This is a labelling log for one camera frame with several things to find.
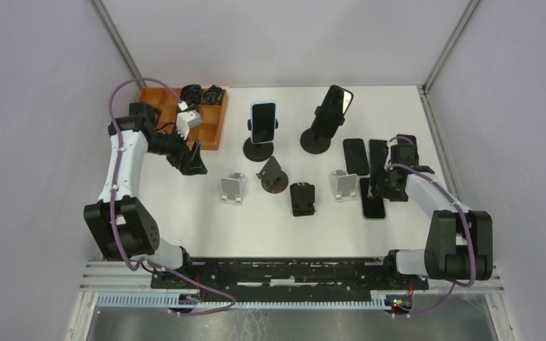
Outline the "silver edge smartphone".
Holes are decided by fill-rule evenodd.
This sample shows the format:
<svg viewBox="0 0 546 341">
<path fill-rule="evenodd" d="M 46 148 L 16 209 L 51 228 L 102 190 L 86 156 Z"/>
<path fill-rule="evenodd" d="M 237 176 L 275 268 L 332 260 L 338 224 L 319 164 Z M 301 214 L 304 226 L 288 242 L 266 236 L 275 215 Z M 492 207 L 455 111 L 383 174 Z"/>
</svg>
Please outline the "silver edge smartphone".
<svg viewBox="0 0 546 341">
<path fill-rule="evenodd" d="M 360 202 L 364 220 L 384 220 L 386 215 L 384 200 L 380 196 L 368 197 L 369 178 L 359 180 Z"/>
</svg>

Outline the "pink case smartphone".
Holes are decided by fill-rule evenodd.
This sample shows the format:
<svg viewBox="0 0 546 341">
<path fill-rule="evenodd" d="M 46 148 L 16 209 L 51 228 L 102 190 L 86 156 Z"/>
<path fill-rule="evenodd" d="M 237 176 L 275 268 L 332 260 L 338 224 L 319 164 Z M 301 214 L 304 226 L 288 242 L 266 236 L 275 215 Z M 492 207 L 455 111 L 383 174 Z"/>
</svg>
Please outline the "pink case smartphone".
<svg viewBox="0 0 546 341">
<path fill-rule="evenodd" d="M 417 138 L 415 136 L 413 136 L 413 135 L 398 134 L 398 135 L 396 135 L 396 139 L 400 143 L 411 144 L 413 146 L 417 145 Z"/>
</svg>

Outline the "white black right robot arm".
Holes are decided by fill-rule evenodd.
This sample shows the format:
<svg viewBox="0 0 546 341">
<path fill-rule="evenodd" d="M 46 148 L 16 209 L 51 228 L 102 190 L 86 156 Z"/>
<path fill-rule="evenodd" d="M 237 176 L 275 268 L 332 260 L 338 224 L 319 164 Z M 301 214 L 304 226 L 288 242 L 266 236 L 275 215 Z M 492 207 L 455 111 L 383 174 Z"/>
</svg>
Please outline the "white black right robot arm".
<svg viewBox="0 0 546 341">
<path fill-rule="evenodd" d="M 400 290 L 411 276 L 470 286 L 493 274 L 493 220 L 460 202 L 440 182 L 434 170 L 419 162 L 415 144 L 403 136 L 398 144 L 371 139 L 370 177 L 363 194 L 390 202 L 416 202 L 429 218 L 424 248 L 395 249 L 382 270 L 383 283 Z"/>
</svg>

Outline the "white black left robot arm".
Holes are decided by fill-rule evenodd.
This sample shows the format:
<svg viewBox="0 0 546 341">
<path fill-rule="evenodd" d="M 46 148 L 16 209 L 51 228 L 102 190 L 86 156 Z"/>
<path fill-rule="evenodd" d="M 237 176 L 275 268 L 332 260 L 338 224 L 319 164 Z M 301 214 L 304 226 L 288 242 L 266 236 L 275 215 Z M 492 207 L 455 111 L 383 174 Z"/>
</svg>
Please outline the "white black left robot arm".
<svg viewBox="0 0 546 341">
<path fill-rule="evenodd" d="M 187 144 L 190 130 L 201 124 L 202 117 L 186 104 L 181 108 L 170 132 L 157 130 L 161 112 L 146 102 L 131 103 L 127 116 L 114 119 L 108 128 L 112 152 L 107 178 L 97 202 L 85 206 L 83 217 L 106 260 L 125 261 L 132 270 L 144 262 L 169 268 L 167 279 L 183 290 L 195 280 L 188 252 L 162 239 L 156 220 L 139 199 L 148 153 L 165 156 L 182 175 L 208 172 L 200 157 L 201 143 Z"/>
</svg>

